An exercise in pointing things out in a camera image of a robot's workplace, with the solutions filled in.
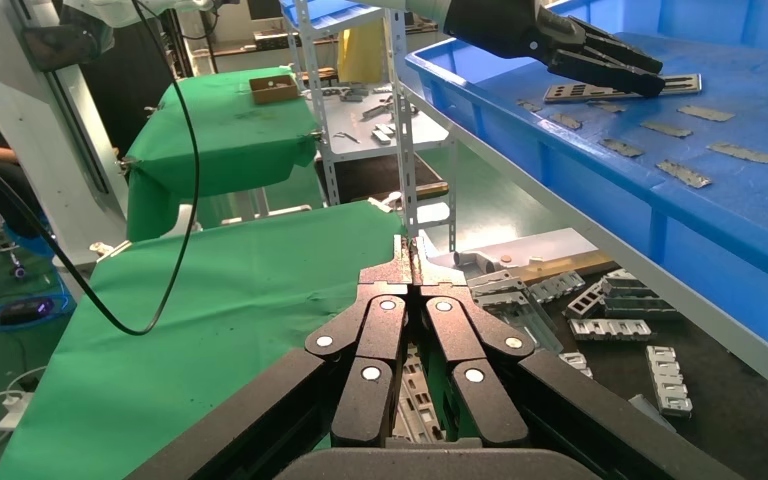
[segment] cardboard box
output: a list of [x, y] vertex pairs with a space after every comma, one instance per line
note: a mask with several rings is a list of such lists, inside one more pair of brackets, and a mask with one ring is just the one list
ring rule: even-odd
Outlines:
[[291, 75], [252, 78], [249, 80], [249, 85], [254, 103], [258, 105], [282, 102], [299, 96], [299, 89]]

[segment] blue plastic bin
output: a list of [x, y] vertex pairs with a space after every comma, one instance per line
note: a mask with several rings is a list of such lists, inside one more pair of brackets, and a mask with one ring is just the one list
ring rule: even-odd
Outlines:
[[[553, 10], [641, 47], [664, 74], [701, 73], [703, 92], [620, 101], [628, 108], [618, 114], [543, 105], [549, 86], [573, 82], [458, 40], [409, 55], [408, 66], [435, 108], [768, 341], [768, 164], [706, 148], [768, 153], [768, 0], [571, 0]], [[543, 109], [530, 113], [520, 99]], [[736, 116], [710, 122], [676, 111], [684, 105]], [[548, 120], [558, 112], [582, 128]], [[645, 120], [694, 133], [669, 137]], [[622, 157], [598, 144], [606, 137], [646, 153]], [[665, 159], [714, 183], [688, 187], [655, 167]]]
[[[299, 19], [296, 13], [295, 2], [293, 0], [280, 1], [284, 15], [293, 22], [293, 25], [298, 27]], [[346, 0], [308, 0], [307, 8], [308, 13], [310, 14], [310, 23], [313, 28], [317, 30], [376, 9], [376, 7], [370, 7], [368, 5], [362, 5], [357, 2], [349, 2]]]

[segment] green cloth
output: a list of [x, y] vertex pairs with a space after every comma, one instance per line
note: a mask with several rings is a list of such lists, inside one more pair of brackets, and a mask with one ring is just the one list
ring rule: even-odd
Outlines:
[[[0, 480], [118, 479], [354, 302], [400, 217], [367, 202], [193, 235], [154, 331], [130, 337], [84, 299], [0, 463]], [[92, 286], [127, 325], [154, 313], [180, 237], [101, 262]]]
[[[290, 74], [288, 67], [194, 77], [179, 82], [201, 159], [200, 196], [239, 192], [286, 180], [316, 155], [317, 129], [304, 98], [255, 105], [249, 79]], [[193, 145], [170, 86], [128, 150], [128, 239], [157, 238], [193, 197]]]

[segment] white metal shelf frame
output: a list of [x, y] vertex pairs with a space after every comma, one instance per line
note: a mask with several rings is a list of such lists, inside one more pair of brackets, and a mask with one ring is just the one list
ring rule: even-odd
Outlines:
[[608, 253], [617, 263], [634, 273], [714, 340], [768, 380], [768, 343], [764, 339], [567, 203], [507, 157], [440, 113], [421, 93], [414, 92], [404, 85], [401, 88], [413, 105], [448, 129], [457, 140], [510, 178], [544, 207], [561, 217], [599, 249]]
[[[457, 179], [457, 144], [448, 134], [448, 131], [434, 124], [431, 119], [420, 113], [420, 118], [414, 118], [411, 114], [410, 103], [402, 92], [398, 72], [405, 68], [404, 57], [407, 53], [407, 42], [405, 32], [404, 12], [363, 7], [354, 15], [343, 17], [342, 21], [329, 17], [329, 21], [324, 22], [324, 26], [318, 28], [312, 23], [310, 10], [307, 0], [294, 0], [296, 8], [297, 23], [293, 22], [286, 14], [284, 16], [287, 26], [299, 32], [302, 44], [302, 53], [305, 59], [305, 69], [308, 75], [308, 85], [310, 89], [310, 101], [314, 117], [322, 128], [322, 138], [320, 141], [320, 154], [322, 156], [323, 169], [325, 172], [325, 194], [329, 205], [340, 203], [339, 192], [337, 188], [337, 175], [335, 164], [341, 161], [361, 160], [364, 158], [376, 157], [379, 155], [389, 155], [394, 152], [398, 155], [399, 161], [399, 179], [402, 194], [402, 211], [405, 219], [405, 227], [411, 236], [416, 236], [420, 228], [431, 228], [435, 226], [448, 225], [449, 228], [449, 250], [454, 251], [456, 247], [456, 179]], [[314, 41], [320, 38], [336, 34], [343, 29], [358, 26], [373, 20], [385, 19], [385, 37], [387, 39], [387, 66], [390, 82], [393, 85], [393, 103], [396, 124], [396, 146], [379, 146], [369, 149], [357, 148], [343, 153], [335, 153], [332, 144], [331, 128], [328, 125], [328, 115], [326, 112], [325, 98], [322, 93], [322, 80], [319, 77], [319, 64], [316, 56]], [[290, 52], [293, 59], [293, 70], [296, 73], [297, 83], [300, 90], [304, 90], [304, 82], [301, 75], [301, 57], [298, 47], [292, 38], [288, 37]], [[436, 128], [435, 135], [423, 135], [421, 142], [416, 144], [417, 138], [414, 136], [415, 128]], [[445, 219], [439, 219], [431, 212], [421, 212], [420, 209], [430, 210], [435, 205], [421, 205], [417, 200], [416, 192], [416, 162], [414, 151], [428, 148], [435, 148], [449, 145], [449, 179], [447, 180], [449, 192], [446, 195], [445, 202], [448, 207], [448, 216]], [[420, 223], [420, 218], [433, 218], [426, 223]]]

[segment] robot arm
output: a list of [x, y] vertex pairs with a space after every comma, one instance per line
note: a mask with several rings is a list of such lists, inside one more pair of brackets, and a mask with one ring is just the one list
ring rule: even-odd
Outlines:
[[[152, 12], [211, 10], [238, 0], [141, 0]], [[622, 40], [539, 0], [362, 0], [430, 18], [445, 33], [502, 58], [532, 57], [549, 72], [583, 83], [661, 93], [662, 64]], [[139, 21], [132, 0], [65, 0], [60, 26], [28, 29], [26, 41], [43, 71], [92, 60], [112, 46], [110, 28]]]

